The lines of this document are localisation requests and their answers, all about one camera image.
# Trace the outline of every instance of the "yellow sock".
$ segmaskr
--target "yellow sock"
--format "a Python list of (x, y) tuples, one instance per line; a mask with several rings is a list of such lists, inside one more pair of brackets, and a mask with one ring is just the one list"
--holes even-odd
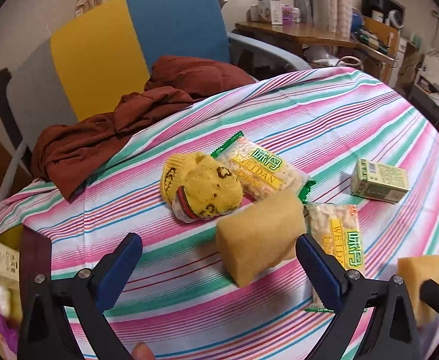
[(166, 161), (160, 192), (168, 204), (178, 193), (190, 217), (209, 218), (235, 210), (243, 199), (236, 176), (208, 154), (174, 154)]
[(189, 154), (178, 153), (166, 160), (160, 180), (160, 193), (166, 203), (171, 205), (187, 173), (196, 167), (205, 155), (200, 151)]
[(183, 189), (192, 212), (200, 218), (233, 211), (243, 199), (243, 188), (235, 174), (210, 155), (188, 172)]

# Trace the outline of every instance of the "screw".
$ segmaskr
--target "screw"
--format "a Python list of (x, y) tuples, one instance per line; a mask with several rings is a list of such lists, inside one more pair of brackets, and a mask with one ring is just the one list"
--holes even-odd
[(360, 273), (356, 269), (348, 270), (348, 277), (353, 280), (358, 280), (360, 278)]
[(35, 281), (36, 281), (38, 284), (44, 282), (45, 279), (46, 279), (46, 277), (45, 277), (45, 275), (43, 275), (43, 274), (39, 274), (39, 275), (37, 275), (37, 276), (35, 277)]
[(404, 283), (403, 278), (402, 278), (400, 275), (398, 275), (398, 274), (396, 274), (396, 275), (393, 276), (393, 281), (394, 281), (396, 284), (403, 284), (403, 283)]
[(91, 275), (91, 271), (88, 268), (82, 269), (81, 271), (78, 272), (78, 276), (80, 277), (80, 279), (89, 278), (90, 275)]

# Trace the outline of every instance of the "plastic bag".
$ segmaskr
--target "plastic bag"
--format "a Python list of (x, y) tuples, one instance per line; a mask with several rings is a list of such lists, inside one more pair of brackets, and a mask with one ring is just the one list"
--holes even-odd
[(14, 360), (18, 354), (18, 331), (8, 326), (6, 319), (0, 314), (0, 336), (3, 353), (9, 360)]
[(0, 314), (9, 318), (11, 314), (11, 292), (0, 285)]
[(236, 210), (236, 208), (232, 209), (232, 210), (228, 210), (225, 212), (222, 212), (221, 214), (216, 214), (214, 212), (209, 213), (209, 216), (204, 216), (204, 217), (197, 217), (197, 218), (192, 218), (191, 216), (189, 216), (184, 209), (184, 205), (181, 204), (180, 198), (178, 196), (178, 194), (175, 196), (175, 198), (173, 199), (171, 208), (173, 210), (173, 212), (175, 213), (175, 216), (185, 222), (185, 223), (192, 223), (195, 222), (199, 219), (203, 219), (205, 221), (218, 216), (218, 215), (227, 215), (227, 214), (231, 214), (234, 210)]
[[(335, 256), (344, 269), (356, 269), (364, 275), (363, 242), (357, 208), (353, 204), (308, 203), (311, 235), (323, 250)], [(313, 289), (307, 311), (325, 309)]]
[(307, 173), (251, 142), (241, 131), (211, 156), (235, 172), (243, 189), (256, 199), (285, 189), (298, 195), (309, 180)]

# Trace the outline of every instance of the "blue gripper pad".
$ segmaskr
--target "blue gripper pad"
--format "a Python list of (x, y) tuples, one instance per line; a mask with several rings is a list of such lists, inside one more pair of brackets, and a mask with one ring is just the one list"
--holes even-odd
[(118, 297), (128, 282), (129, 277), (135, 270), (136, 264), (143, 253), (143, 242), (141, 237), (129, 233), (122, 243), (110, 255), (103, 259), (111, 263), (101, 281), (96, 286), (96, 307), (100, 312), (113, 308)]
[(343, 307), (341, 285), (306, 235), (301, 235), (296, 240), (296, 257), (323, 305), (335, 312), (340, 311)]

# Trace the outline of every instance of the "chair armrest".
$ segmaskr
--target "chair armrest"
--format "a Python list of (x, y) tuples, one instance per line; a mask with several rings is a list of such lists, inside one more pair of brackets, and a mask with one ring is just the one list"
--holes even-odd
[(25, 151), (26, 142), (22, 140), (8, 165), (6, 173), (4, 174), (3, 181), (0, 186), (0, 203), (4, 199), (6, 199), (8, 193), (11, 190), (11, 186), (13, 185), (13, 181), (15, 180), (16, 170), (18, 169), (21, 159), (25, 155)]
[(283, 62), (288, 70), (291, 71), (307, 71), (311, 69), (311, 66), (301, 57), (293, 54), (292, 52), (280, 49), (272, 44), (261, 42), (260, 40), (248, 38), (247, 36), (235, 34), (232, 32), (227, 33), (230, 43), (236, 43), (243, 49), (252, 52), (262, 52), (268, 54), (276, 60)]

